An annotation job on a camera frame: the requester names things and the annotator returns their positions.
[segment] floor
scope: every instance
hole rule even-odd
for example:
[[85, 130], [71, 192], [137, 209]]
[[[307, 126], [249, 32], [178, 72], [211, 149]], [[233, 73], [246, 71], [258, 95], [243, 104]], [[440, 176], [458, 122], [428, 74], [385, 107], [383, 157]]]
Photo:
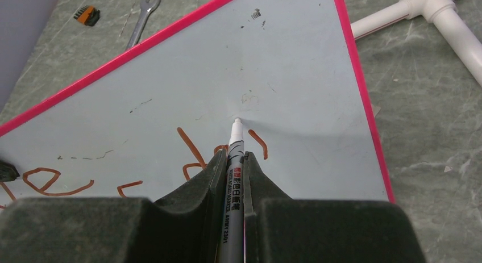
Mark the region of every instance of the floor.
[[[59, 0], [0, 123], [24, 112], [125, 49], [139, 0]], [[162, 0], [143, 37], [209, 0]], [[352, 21], [398, 0], [346, 0]], [[457, 0], [482, 39], [482, 0]], [[102, 11], [95, 29], [72, 15]], [[404, 20], [357, 41], [397, 203], [429, 262], [482, 261], [482, 89], [436, 28]]]

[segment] brown drawn line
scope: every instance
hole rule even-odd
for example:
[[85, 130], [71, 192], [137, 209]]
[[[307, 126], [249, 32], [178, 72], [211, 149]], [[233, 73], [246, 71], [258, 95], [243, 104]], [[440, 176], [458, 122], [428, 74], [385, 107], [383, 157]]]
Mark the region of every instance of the brown drawn line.
[[188, 148], [191, 150], [196, 160], [201, 165], [201, 168], [204, 169], [206, 167], [206, 163], [204, 162], [204, 159], [202, 158], [201, 154], [199, 153], [199, 151], [197, 150], [196, 146], [193, 144], [191, 139], [186, 135], [186, 133], [182, 130], [182, 128], [177, 128], [177, 132], [179, 133], [179, 136], [181, 136], [182, 140], [186, 143]]
[[[14, 195], [14, 193], [12, 193], [12, 191], [10, 191], [9, 187], [3, 183], [3, 182], [0, 182], [0, 185], [2, 186], [2, 188], [5, 190], [5, 192], [7, 192], [7, 194], [9, 195], [10, 199], [12, 201], [16, 201], [16, 197]], [[0, 205], [0, 209], [5, 209], [5, 206], [3, 205]]]
[[124, 194], [122, 189], [127, 188], [127, 187], [131, 187], [131, 186], [140, 185], [140, 184], [142, 184], [142, 181], [136, 181], [136, 182], [128, 183], [126, 185], [119, 185], [119, 186], [117, 186], [117, 192], [119, 192], [119, 195], [122, 198], [127, 198], [127, 196]]
[[228, 148], [228, 145], [219, 145], [219, 146], [217, 146], [217, 147], [214, 148], [214, 154], [216, 155], [216, 153], [217, 153], [218, 150], [220, 150], [220, 149], [225, 149], [225, 150], [227, 150], [227, 148]]
[[256, 134], [254, 130], [249, 130], [248, 133], [261, 145], [263, 148], [263, 157], [266, 160], [268, 158], [268, 146], [266, 146], [266, 143]]
[[186, 181], [191, 179], [188, 174], [188, 168], [194, 168], [194, 167], [202, 168], [201, 164], [198, 162], [194, 162], [192, 164], [186, 164], [182, 167], [182, 173], [184, 174], [184, 177], [186, 177]]
[[[38, 188], [28, 180], [28, 176], [30, 176], [32, 174], [35, 174], [35, 173], [38, 173], [38, 172], [41, 172], [41, 171], [52, 172], [54, 174], [54, 176], [42, 188]], [[88, 184], [86, 184], [84, 186], [81, 186], [81, 187], [79, 187], [79, 188], [77, 188], [73, 191], [70, 191], [70, 192], [63, 192], [63, 193], [47, 193], [47, 192], [45, 192], [45, 190], [47, 190], [55, 181], [57, 181], [57, 179], [60, 177], [60, 175], [61, 175], [61, 173], [58, 170], [55, 170], [55, 169], [36, 168], [36, 169], [33, 169], [33, 170], [30, 170], [30, 171], [27, 171], [27, 172], [23, 173], [22, 180], [23, 180], [23, 182], [25, 182], [28, 186], [30, 186], [32, 189], [34, 189], [38, 193], [40, 193], [42, 195], [45, 195], [45, 196], [48, 196], [48, 197], [62, 197], [62, 196], [69, 196], [69, 195], [77, 194], [77, 193], [79, 193], [79, 192], [81, 192], [81, 191], [83, 191], [83, 190], [85, 190], [85, 189], [94, 185], [94, 180], [91, 179]]]

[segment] metal wrench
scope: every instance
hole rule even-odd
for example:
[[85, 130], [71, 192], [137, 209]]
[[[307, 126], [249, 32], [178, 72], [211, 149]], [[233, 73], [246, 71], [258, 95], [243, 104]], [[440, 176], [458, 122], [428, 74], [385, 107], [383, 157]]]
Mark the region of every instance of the metal wrench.
[[137, 44], [137, 42], [139, 42], [140, 34], [144, 30], [144, 26], [147, 23], [147, 18], [149, 18], [149, 15], [154, 10], [156, 10], [156, 8], [159, 6], [160, 3], [161, 3], [161, 0], [153, 0], [150, 3], [149, 3], [149, 0], [140, 0], [139, 20], [137, 21], [137, 24], [134, 28], [134, 32], [132, 33], [129, 43], [127, 44], [126, 50], [131, 49], [134, 45]]

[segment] marker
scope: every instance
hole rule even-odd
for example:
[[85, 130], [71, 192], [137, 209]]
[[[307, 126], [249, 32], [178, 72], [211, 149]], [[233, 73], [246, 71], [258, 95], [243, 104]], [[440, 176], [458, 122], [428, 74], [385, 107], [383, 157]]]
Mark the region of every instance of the marker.
[[219, 263], [241, 263], [244, 258], [243, 161], [243, 124], [241, 119], [236, 118], [232, 124], [227, 155]]

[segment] whiteboard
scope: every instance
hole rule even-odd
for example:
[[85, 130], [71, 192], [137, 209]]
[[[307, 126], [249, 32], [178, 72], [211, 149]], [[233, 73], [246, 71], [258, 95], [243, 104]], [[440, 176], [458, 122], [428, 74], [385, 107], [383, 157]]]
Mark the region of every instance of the whiteboard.
[[0, 204], [159, 199], [227, 144], [236, 117], [291, 197], [387, 201], [349, 27], [343, 0], [211, 1], [0, 128], [0, 157], [22, 175]]

